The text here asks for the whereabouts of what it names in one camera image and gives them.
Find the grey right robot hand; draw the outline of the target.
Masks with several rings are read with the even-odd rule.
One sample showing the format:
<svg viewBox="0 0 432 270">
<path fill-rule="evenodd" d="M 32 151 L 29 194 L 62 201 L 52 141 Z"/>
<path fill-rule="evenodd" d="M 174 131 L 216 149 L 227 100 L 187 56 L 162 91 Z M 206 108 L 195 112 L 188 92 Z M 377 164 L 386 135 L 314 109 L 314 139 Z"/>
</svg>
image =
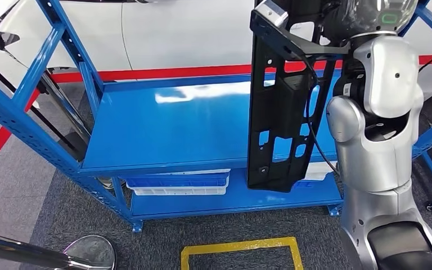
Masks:
<svg viewBox="0 0 432 270">
<path fill-rule="evenodd" d="M 408 24 L 418 1 L 332 1 L 323 20 L 323 36 L 340 42 L 378 31 L 399 33 Z"/>
</svg>

